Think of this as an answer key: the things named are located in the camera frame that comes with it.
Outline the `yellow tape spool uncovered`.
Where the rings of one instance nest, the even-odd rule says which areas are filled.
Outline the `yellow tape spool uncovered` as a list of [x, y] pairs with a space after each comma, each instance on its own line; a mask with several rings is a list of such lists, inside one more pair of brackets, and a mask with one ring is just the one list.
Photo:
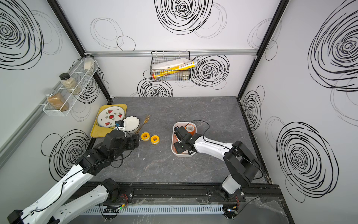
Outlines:
[[152, 143], [153, 145], [157, 145], [157, 144], [159, 144], [159, 142], [160, 142], [159, 136], [153, 135], [153, 136], [151, 137], [151, 143]]

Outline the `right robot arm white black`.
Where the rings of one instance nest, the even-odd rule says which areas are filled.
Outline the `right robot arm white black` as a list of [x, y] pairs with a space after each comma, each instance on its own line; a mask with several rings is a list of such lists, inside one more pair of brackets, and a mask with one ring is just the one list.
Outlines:
[[229, 175], [221, 184], [220, 192], [223, 197], [231, 197], [241, 187], [249, 187], [256, 174], [261, 171], [256, 156], [241, 141], [218, 142], [202, 134], [192, 135], [185, 127], [174, 127], [173, 134], [178, 139], [173, 146], [179, 154], [206, 154], [225, 163]]

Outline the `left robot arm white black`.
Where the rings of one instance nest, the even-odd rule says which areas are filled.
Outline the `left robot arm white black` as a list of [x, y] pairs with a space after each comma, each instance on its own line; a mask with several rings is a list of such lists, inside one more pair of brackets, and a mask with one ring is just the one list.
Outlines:
[[123, 153], [139, 146], [139, 135], [113, 130], [102, 143], [87, 150], [67, 174], [48, 192], [24, 210], [14, 210], [7, 217], [11, 224], [67, 224], [95, 205], [120, 198], [127, 199], [119, 185], [108, 178], [95, 189], [68, 202], [85, 183], [107, 168], [112, 162], [124, 161]]

